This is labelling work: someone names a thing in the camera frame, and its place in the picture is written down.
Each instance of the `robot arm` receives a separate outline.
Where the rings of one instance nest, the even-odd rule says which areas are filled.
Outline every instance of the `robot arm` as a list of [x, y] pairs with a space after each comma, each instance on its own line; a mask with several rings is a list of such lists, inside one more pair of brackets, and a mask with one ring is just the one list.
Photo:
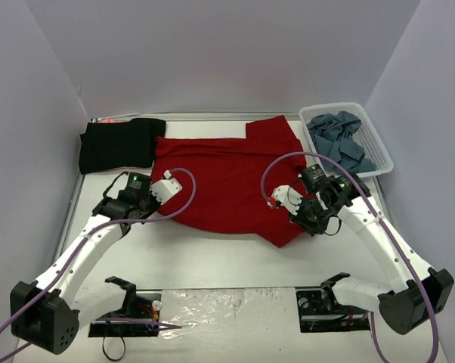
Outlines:
[[[453, 278], [445, 269], [436, 271], [422, 259], [399, 235], [382, 211], [377, 215], [368, 210], [363, 198], [346, 177], [327, 177], [318, 166], [312, 166], [299, 175], [308, 197], [303, 197], [288, 185], [276, 188], [270, 205], [285, 206], [290, 220], [310, 234], [322, 234], [331, 217], [338, 217], [361, 239], [364, 246], [382, 267], [387, 284], [363, 281], [341, 273], [322, 283], [331, 308], [337, 305], [357, 306], [380, 311], [385, 322], [396, 332], [406, 334], [428, 319], [426, 307], [407, 266], [380, 225], [383, 220], [395, 236], [422, 281], [436, 313], [443, 310]], [[357, 180], [373, 206], [376, 202], [368, 188]]]
[[[79, 291], [82, 282], [102, 255], [115, 242], [125, 237], [131, 226], [113, 224], [92, 235], [90, 233], [115, 219], [146, 219], [151, 216], [181, 190], [175, 178], [171, 178], [168, 172], [165, 176], [166, 178], [151, 184], [149, 176], [130, 173], [127, 187], [119, 192], [116, 199], [107, 196], [113, 185], [108, 187], [82, 232], [60, 258], [34, 282], [19, 282], [11, 291], [13, 315], [33, 297], [47, 290], [36, 304], [12, 323], [13, 335], [54, 354], [60, 354], [70, 346], [79, 329], [85, 325], [109, 312], [128, 313], [130, 305], [137, 305], [141, 298], [136, 295], [135, 285], [115, 277], [106, 279], [107, 284], [95, 290]], [[50, 287], [51, 282], [65, 268], [66, 273]]]

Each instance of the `white backdrop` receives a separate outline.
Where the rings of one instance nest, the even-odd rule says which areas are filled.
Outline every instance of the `white backdrop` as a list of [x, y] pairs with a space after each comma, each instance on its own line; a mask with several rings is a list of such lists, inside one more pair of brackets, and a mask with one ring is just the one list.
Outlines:
[[[0, 0], [0, 325], [9, 293], [51, 264], [87, 117], [22, 0]], [[7, 329], [0, 356], [16, 347]]]
[[[367, 112], [394, 160], [381, 182], [401, 233], [455, 279], [455, 0], [422, 0]], [[455, 362], [455, 285], [438, 322]]]
[[365, 104], [419, 0], [26, 0], [91, 117]]

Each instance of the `blue-gray cloth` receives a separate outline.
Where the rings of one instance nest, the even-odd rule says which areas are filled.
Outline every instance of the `blue-gray cloth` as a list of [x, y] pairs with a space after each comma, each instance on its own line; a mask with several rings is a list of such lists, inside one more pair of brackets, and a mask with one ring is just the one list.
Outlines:
[[[355, 115], [340, 111], [336, 116], [327, 113], [314, 117], [308, 130], [319, 154], [336, 161], [349, 172], [372, 172], [376, 169], [375, 164], [365, 157], [364, 148], [352, 139], [361, 124]], [[322, 164], [325, 170], [336, 169], [326, 161]]]

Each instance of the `red shirt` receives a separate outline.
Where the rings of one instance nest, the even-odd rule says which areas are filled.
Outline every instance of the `red shirt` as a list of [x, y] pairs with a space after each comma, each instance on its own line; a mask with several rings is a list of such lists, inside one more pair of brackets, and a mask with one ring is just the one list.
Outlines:
[[[176, 222], [204, 231], [225, 234], [256, 233], [278, 247], [289, 243], [304, 230], [289, 222], [285, 208], [271, 209], [261, 194], [261, 177], [276, 158], [303, 151], [284, 116], [246, 124], [246, 138], [171, 139], [158, 138], [154, 181], [164, 171], [182, 167], [190, 170], [197, 183], [192, 204]], [[266, 179], [266, 192], [297, 179], [297, 167], [306, 167], [303, 156], [279, 162]], [[192, 182], [176, 173], [182, 191], [160, 213], [179, 210], [189, 199]], [[301, 183], [293, 186], [302, 193]]]

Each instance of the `laundry basket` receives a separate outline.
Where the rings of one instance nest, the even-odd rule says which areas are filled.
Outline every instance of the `laundry basket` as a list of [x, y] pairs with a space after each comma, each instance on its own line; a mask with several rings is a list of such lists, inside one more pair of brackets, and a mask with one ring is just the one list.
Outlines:
[[[304, 126], [303, 131], [306, 134], [311, 150], [315, 153], [317, 152], [310, 132], [308, 131], [308, 123], [316, 116], [323, 115], [325, 113], [333, 113], [336, 115], [340, 111], [353, 113], [355, 116], [361, 119], [361, 127], [357, 130], [357, 132], [354, 133], [353, 139], [361, 147], [364, 148], [366, 157], [368, 159], [371, 159], [372, 162], [376, 165], [375, 171], [361, 172], [357, 175], [360, 178], [369, 178], [391, 172], [392, 169], [394, 169], [394, 163], [392, 162], [391, 157], [388, 155], [388, 152], [385, 149], [385, 146], [382, 143], [379, 134], [377, 134], [377, 131], [373, 127], [372, 122], [370, 121], [364, 108], [355, 102], [318, 104], [315, 106], [303, 107], [300, 110], [299, 114]], [[320, 159], [316, 159], [322, 169], [325, 171], [322, 163], [320, 162]]]

